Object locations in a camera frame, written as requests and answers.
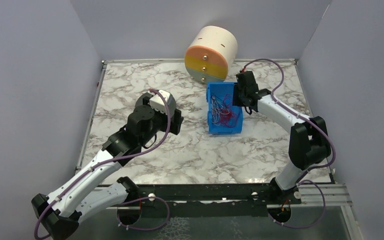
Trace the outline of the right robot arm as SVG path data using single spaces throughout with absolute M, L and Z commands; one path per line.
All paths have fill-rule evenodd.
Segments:
M 262 114 L 289 133 L 289 162 L 269 183 L 268 194 L 273 200 L 289 195 L 305 172 L 332 153 L 326 139 L 325 120 L 320 116 L 300 114 L 276 98 L 270 90 L 259 89 L 252 71 L 236 75 L 233 105 L 243 107 L 248 114 Z

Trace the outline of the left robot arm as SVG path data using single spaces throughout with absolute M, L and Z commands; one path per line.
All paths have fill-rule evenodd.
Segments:
M 65 184 L 48 194 L 37 194 L 31 201 L 39 227 L 54 240 L 69 238 L 79 225 L 106 209 L 121 204 L 140 203 L 138 186 L 128 177 L 121 177 L 103 190 L 96 187 L 109 175 L 124 167 L 133 158 L 156 150 L 160 144 L 148 146 L 157 133 L 166 138 L 180 132 L 183 117 L 170 92 L 150 89 L 140 96 L 127 123 L 110 135 L 95 157 Z

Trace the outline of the blue plastic bin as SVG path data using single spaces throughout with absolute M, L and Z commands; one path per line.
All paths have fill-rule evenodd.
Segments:
M 206 88 L 207 124 L 211 135 L 240 134 L 243 109 L 233 105 L 234 82 L 210 82 Z

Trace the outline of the cream cylindrical drawer container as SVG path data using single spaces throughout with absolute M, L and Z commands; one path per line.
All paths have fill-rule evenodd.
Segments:
M 223 82 L 236 58 L 238 42 L 228 30 L 214 25 L 203 27 L 184 55 L 184 66 L 197 82 Z

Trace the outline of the aluminium frame rail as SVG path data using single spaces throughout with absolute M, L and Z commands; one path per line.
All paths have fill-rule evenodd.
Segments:
M 326 207 L 352 206 L 348 188 L 345 184 L 318 184 L 319 189 L 312 184 L 303 184 L 298 187 L 301 194 L 301 207 L 322 207 L 323 198 Z

